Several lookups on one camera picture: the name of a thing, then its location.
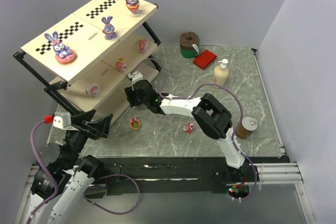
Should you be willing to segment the pink white small toy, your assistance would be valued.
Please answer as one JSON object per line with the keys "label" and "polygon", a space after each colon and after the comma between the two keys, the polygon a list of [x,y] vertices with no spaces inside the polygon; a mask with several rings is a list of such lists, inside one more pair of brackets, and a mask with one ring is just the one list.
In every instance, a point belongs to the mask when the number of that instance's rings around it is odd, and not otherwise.
{"label": "pink white small toy", "polygon": [[86,94],[97,97],[100,94],[100,86],[97,83],[92,83],[87,86],[86,88]]}

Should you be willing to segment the pink roll cake toy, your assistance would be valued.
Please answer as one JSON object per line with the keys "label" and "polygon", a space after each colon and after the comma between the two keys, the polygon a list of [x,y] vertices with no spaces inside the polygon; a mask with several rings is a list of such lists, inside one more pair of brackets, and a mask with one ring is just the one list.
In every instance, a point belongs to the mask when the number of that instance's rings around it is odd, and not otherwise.
{"label": "pink roll cake toy", "polygon": [[119,72],[124,72],[127,68],[126,60],[124,58],[119,58],[116,61],[115,67]]}

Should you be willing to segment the pink piglet toy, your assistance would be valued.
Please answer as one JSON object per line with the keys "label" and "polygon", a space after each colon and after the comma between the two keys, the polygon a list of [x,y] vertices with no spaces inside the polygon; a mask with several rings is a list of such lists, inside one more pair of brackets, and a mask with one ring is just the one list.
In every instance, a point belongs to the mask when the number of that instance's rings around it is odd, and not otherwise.
{"label": "pink piglet toy", "polygon": [[140,53],[144,54],[148,50],[148,40],[147,39],[141,39],[138,43],[139,45],[139,51]]}

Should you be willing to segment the red white fish toy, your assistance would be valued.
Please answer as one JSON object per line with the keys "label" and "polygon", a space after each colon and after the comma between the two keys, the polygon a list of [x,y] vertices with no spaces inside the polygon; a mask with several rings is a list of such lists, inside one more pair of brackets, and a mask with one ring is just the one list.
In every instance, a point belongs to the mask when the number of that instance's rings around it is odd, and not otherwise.
{"label": "red white fish toy", "polygon": [[188,134],[191,134],[194,130],[194,124],[192,122],[187,123],[184,127],[183,130],[187,132]]}

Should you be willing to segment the purple sitting bunny toy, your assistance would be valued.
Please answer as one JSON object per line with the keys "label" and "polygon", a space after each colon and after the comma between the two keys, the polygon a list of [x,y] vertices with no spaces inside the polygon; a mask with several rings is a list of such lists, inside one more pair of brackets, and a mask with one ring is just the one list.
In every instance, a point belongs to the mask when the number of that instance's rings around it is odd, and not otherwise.
{"label": "purple sitting bunny toy", "polygon": [[104,37],[106,40],[112,40],[116,38],[117,36],[115,27],[111,24],[112,19],[113,19],[113,16],[101,18],[101,21],[104,23],[104,28],[102,32],[104,33]]}

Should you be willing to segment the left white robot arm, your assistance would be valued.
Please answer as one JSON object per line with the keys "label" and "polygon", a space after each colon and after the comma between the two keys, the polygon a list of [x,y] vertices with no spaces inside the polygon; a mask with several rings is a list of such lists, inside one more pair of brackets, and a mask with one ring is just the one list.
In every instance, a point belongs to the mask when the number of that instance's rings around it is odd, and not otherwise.
{"label": "left white robot arm", "polygon": [[[31,186],[31,197],[26,223],[62,223],[70,208],[95,180],[103,175],[101,160],[88,155],[74,168],[87,139],[107,138],[112,114],[93,121],[95,110],[71,115],[56,112],[37,123],[30,133],[30,143],[37,159],[39,170]],[[43,124],[66,130],[65,143],[47,144],[39,152],[34,142],[35,131]]]}

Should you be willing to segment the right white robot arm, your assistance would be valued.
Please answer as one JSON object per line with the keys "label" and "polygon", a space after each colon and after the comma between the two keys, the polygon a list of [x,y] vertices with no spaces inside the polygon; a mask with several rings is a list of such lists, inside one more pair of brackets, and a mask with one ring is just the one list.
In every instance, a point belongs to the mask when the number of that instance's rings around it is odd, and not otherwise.
{"label": "right white robot arm", "polygon": [[155,114],[194,118],[203,133],[220,146],[230,173],[236,177],[246,174],[249,162],[237,142],[232,114],[212,94],[198,98],[160,94],[147,80],[140,80],[124,91],[131,107],[145,105]]}

